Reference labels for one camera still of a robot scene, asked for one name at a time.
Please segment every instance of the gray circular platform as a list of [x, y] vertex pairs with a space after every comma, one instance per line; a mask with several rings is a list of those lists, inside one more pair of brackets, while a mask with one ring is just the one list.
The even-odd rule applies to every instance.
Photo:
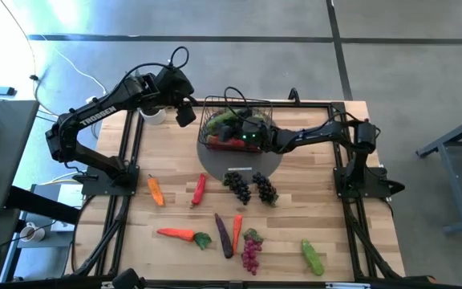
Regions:
[[248, 184], [252, 183], [253, 175], [260, 172], [270, 176], [281, 164], [282, 155], [275, 153], [245, 153], [216, 149], [207, 149], [197, 142], [197, 156], [206, 171], [221, 180], [225, 173], [238, 172]]

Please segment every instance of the wooden table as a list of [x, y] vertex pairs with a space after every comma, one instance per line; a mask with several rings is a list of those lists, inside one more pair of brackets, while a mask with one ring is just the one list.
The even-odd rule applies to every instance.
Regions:
[[[360, 119], [368, 117], [367, 105], [362, 101], [346, 102], [346, 110]], [[335, 166], [332, 144], [307, 145], [283, 156], [278, 169], [270, 176], [280, 195], [276, 208], [261, 204], [255, 189], [250, 203], [244, 206], [218, 180], [209, 177], [202, 203], [190, 209], [197, 179], [205, 173], [196, 151], [202, 108], [194, 111], [197, 120], [186, 128], [178, 126], [174, 111], [168, 111], [163, 124], [144, 126], [138, 158], [139, 187], [128, 216], [120, 270], [132, 267], [146, 279], [352, 280], [343, 208], [335, 196], [332, 179]], [[321, 108], [274, 109], [274, 121], [283, 128], [316, 126], [327, 117]], [[120, 112], [103, 121], [97, 151], [108, 156], [118, 154], [124, 119], [125, 112]], [[377, 153], [370, 155], [368, 164], [379, 165]], [[160, 183], [166, 199], [163, 208], [155, 204], [149, 193], [149, 173]], [[78, 266], [100, 240], [107, 202], [108, 197], [95, 197], [81, 217], [76, 237]], [[404, 275], [390, 210], [385, 203], [373, 199], [365, 199], [365, 209], [372, 242], [392, 268]], [[242, 231], [252, 227], [265, 238], [263, 251], [258, 255], [260, 266], [256, 276], [241, 265], [243, 239], [238, 244], [240, 253], [231, 259], [224, 258], [214, 213], [223, 218], [231, 238], [236, 214], [244, 216]], [[206, 232], [213, 242], [201, 250], [194, 243], [158, 235], [156, 230], [162, 227]], [[303, 238], [320, 254], [326, 268], [321, 277], [311, 274], [302, 257]], [[107, 267], [113, 246], [112, 242]], [[367, 272], [361, 246], [359, 252], [363, 272]]]

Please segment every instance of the gray floor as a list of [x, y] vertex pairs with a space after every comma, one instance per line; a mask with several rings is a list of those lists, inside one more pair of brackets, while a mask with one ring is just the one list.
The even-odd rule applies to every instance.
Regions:
[[[15, 0], [8, 5], [28, 34], [331, 36], [325, 0]], [[462, 39], [462, 1], [334, 0], [334, 5], [342, 37]], [[197, 96], [221, 94], [233, 85], [257, 98], [284, 99], [296, 87], [304, 99], [343, 100], [333, 43], [32, 44], [37, 74], [46, 74], [38, 95], [55, 112], [101, 92], [52, 47], [107, 88], [130, 67], [165, 62], [183, 44], [191, 52], [185, 73]], [[354, 100], [367, 101], [372, 121], [383, 130], [378, 148], [389, 177], [407, 186], [393, 200], [406, 273], [462, 285], [462, 233], [441, 232], [459, 220], [448, 180], [437, 155], [420, 160], [414, 154], [462, 122], [462, 46], [347, 44], [343, 51]], [[0, 5], [0, 75], [1, 67], [7, 75], [0, 83], [17, 87], [17, 98], [31, 98], [30, 61], [26, 42]], [[50, 160], [44, 145], [49, 125], [35, 122], [16, 184], [48, 181], [66, 172]], [[95, 146], [90, 132], [80, 138]], [[41, 263], [39, 254], [57, 256], [58, 262]], [[56, 276], [64, 259], [62, 252], [26, 253], [17, 275]]]

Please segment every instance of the grape bunch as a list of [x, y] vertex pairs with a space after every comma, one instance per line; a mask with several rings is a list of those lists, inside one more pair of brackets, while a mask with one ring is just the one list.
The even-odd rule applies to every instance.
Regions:
[[257, 268], [260, 263], [257, 261], [257, 253], [261, 252], [261, 245], [263, 239], [259, 237], [256, 230], [248, 229], [244, 234], [245, 247], [244, 252], [241, 255], [241, 261], [243, 266], [247, 271], [251, 272], [253, 275], [256, 275]]
[[253, 183], [257, 185], [260, 192], [260, 199], [265, 204], [275, 206], [279, 198], [278, 191], [272, 186], [268, 177], [263, 176], [260, 172], [253, 175]]
[[250, 190], [247, 182], [241, 178], [237, 172], [226, 173], [224, 175], [224, 185], [228, 185], [237, 198], [243, 202], [244, 205], [250, 201]]

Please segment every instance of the eggplant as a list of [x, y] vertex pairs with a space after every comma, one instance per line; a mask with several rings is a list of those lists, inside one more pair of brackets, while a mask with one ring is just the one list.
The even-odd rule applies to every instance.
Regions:
[[215, 223], [217, 224], [218, 233], [221, 236], [222, 250], [226, 258], [233, 257], [233, 245], [231, 245], [231, 239], [229, 238], [228, 231], [225, 229], [224, 223], [218, 214], [215, 214]]

